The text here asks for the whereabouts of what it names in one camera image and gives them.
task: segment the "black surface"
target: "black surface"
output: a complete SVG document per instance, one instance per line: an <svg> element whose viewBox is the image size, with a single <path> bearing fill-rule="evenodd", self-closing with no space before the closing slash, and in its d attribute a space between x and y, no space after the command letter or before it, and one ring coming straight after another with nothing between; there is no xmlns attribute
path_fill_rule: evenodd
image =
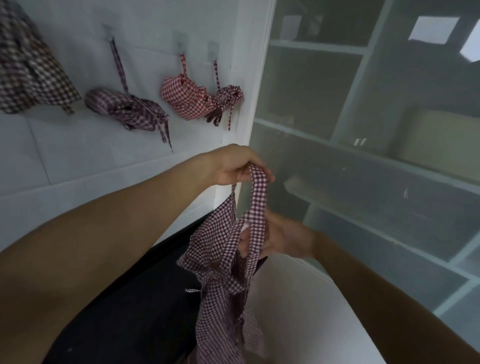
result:
<svg viewBox="0 0 480 364"><path fill-rule="evenodd" d="M204 218L154 246L62 331L44 364L174 363L195 347L200 294L176 265Z"/></svg>

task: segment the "hand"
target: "hand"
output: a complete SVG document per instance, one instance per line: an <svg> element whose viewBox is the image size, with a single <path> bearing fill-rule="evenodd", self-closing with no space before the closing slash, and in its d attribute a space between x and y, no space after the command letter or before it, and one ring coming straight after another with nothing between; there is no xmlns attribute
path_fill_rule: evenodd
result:
<svg viewBox="0 0 480 364"><path fill-rule="evenodd" d="M298 221L286 218L269 208L265 209L265 242L259 259L271 253L283 253L296 258L306 258L313 255L316 232L303 226ZM250 244L250 228L240 234L238 250L242 257L248 254Z"/></svg>
<svg viewBox="0 0 480 364"><path fill-rule="evenodd" d="M251 182L252 176L247 163L250 162L260 167L268 177L269 182L275 181L272 171L265 163L247 146L230 144L211 152L205 153L212 170L212 184L221 186Z"/></svg>

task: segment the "person's right arm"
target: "person's right arm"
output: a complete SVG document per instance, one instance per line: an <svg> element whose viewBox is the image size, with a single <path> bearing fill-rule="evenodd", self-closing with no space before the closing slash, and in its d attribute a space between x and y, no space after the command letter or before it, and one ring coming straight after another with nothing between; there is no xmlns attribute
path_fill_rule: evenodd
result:
<svg viewBox="0 0 480 364"><path fill-rule="evenodd" d="M480 354L434 314L322 232L267 209L262 256L313 257L342 292L387 364L480 363ZM245 255L249 231L241 235Z"/></svg>

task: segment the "person's right hand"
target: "person's right hand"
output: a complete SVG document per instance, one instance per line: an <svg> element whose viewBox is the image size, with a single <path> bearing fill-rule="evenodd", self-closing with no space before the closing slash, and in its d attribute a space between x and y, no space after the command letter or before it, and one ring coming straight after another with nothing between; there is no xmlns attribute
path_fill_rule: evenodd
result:
<svg viewBox="0 0 480 364"><path fill-rule="evenodd" d="M305 258L312 255L316 233L298 221L286 218L265 209L265 242L259 259L271 253L283 253L297 258ZM248 254L250 243L250 227L240 234L238 250L242 257Z"/></svg>

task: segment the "person's left hand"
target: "person's left hand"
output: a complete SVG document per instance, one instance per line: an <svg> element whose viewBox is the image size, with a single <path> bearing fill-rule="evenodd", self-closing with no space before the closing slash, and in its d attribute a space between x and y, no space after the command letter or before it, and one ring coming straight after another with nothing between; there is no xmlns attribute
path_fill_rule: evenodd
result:
<svg viewBox="0 0 480 364"><path fill-rule="evenodd" d="M256 153L247 146L230 144L205 154L212 168L212 184L221 186L251 182L252 176L248 162L260 167L268 177L269 182L275 181L275 176Z"/></svg>

